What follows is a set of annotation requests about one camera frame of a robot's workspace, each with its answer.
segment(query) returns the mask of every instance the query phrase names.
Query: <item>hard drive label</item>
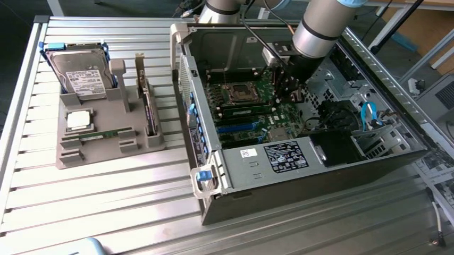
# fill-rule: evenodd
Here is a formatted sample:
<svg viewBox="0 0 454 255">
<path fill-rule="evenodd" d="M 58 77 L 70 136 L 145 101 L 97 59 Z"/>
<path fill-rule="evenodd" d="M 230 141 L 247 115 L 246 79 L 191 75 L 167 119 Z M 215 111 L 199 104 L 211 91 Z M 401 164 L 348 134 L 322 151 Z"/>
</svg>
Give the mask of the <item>hard drive label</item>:
<svg viewBox="0 0 454 255">
<path fill-rule="evenodd" d="M 310 166 L 297 141 L 269 145 L 263 148 L 275 173 Z"/>
<path fill-rule="evenodd" d="M 66 75 L 78 96 L 90 96 L 106 93 L 99 70 L 67 72 Z"/>
</svg>

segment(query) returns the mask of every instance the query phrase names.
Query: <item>sticker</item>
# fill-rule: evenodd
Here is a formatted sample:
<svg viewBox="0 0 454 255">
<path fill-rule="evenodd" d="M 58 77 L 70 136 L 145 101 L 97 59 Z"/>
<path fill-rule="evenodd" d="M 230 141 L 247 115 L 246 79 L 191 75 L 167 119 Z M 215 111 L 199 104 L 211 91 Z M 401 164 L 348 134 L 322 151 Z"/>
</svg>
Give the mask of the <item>sticker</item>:
<svg viewBox="0 0 454 255">
<path fill-rule="evenodd" d="M 99 70 L 67 72 L 74 92 L 78 96 L 90 96 L 106 93 Z"/>
<path fill-rule="evenodd" d="M 81 140 L 85 141 L 90 141 L 90 140 L 99 140 L 103 139 L 105 137 L 102 135 L 98 135 L 95 137 L 86 137 L 86 138 L 81 138 Z"/>
<path fill-rule="evenodd" d="M 257 156 L 255 149 L 241 150 L 242 158 L 249 158 Z"/>
<path fill-rule="evenodd" d="M 265 148 L 275 173 L 309 167 L 297 141 L 269 145 Z"/>
<path fill-rule="evenodd" d="M 233 115 L 238 115 L 238 114 L 250 114 L 253 111 L 251 110 L 243 110 L 241 112 L 234 112 Z"/>
<path fill-rule="evenodd" d="M 271 125 L 274 125 L 274 124 L 275 124 L 275 122 L 273 121 L 273 118 L 271 118 L 271 116 L 269 116 L 269 120 L 270 120 L 270 124 L 271 124 Z"/>
<path fill-rule="evenodd" d="M 246 38 L 246 43 L 247 43 L 247 44 L 250 44 L 250 43 L 257 43 L 257 42 L 258 42 L 258 40 L 257 40 L 255 37 L 247 37 L 247 38 Z"/>
</svg>

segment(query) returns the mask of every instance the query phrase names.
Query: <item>floor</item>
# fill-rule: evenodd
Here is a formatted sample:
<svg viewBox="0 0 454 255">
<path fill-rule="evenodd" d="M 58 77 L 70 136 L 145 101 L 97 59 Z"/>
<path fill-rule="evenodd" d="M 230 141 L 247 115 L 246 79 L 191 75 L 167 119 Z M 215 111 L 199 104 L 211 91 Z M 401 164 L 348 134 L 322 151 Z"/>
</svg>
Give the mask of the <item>floor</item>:
<svg viewBox="0 0 454 255">
<path fill-rule="evenodd" d="M 102 4 L 97 5 L 93 0 L 60 0 L 67 16 L 171 17 L 179 2 L 181 0 L 105 0 Z M 277 13 L 285 19 L 298 20 L 306 6 L 308 3 L 293 2 L 285 10 Z M 357 19 L 350 23 L 352 29 L 361 37 L 377 18 L 374 10 L 374 7 L 362 7 L 358 10 Z M 247 16 L 250 18 L 257 17 L 258 12 L 259 8 L 251 8 Z M 0 1 L 0 21 L 3 24 L 3 38 L 6 38 L 0 40 L 0 48 L 4 50 L 3 61 L 0 61 L 0 132 L 14 95 L 35 15 L 52 15 L 46 0 Z M 365 38 L 366 45 L 373 41 L 384 26 L 385 21 L 380 20 Z M 400 78 L 421 59 L 421 56 L 390 40 L 378 53 L 378 58 L 392 74 Z M 425 79 L 426 84 L 432 84 L 438 80 L 440 74 L 426 66 L 418 71 L 416 78 Z"/>
</svg>

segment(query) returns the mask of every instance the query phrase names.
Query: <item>blue cable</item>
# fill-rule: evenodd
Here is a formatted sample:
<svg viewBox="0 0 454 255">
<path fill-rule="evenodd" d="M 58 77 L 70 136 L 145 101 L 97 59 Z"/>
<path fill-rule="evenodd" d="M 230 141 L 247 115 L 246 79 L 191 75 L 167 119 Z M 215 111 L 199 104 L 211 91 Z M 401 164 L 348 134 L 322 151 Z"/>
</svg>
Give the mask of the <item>blue cable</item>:
<svg viewBox="0 0 454 255">
<path fill-rule="evenodd" d="M 368 130 L 368 122 L 366 122 L 366 111 L 368 111 L 368 106 L 370 105 L 370 109 L 372 109 L 372 119 L 377 120 L 378 124 L 382 125 L 382 122 L 378 120 L 377 117 L 377 106 L 374 104 L 374 102 L 365 102 L 365 104 L 362 105 L 361 108 L 361 120 L 362 120 L 362 130 L 366 131 Z"/>
</svg>

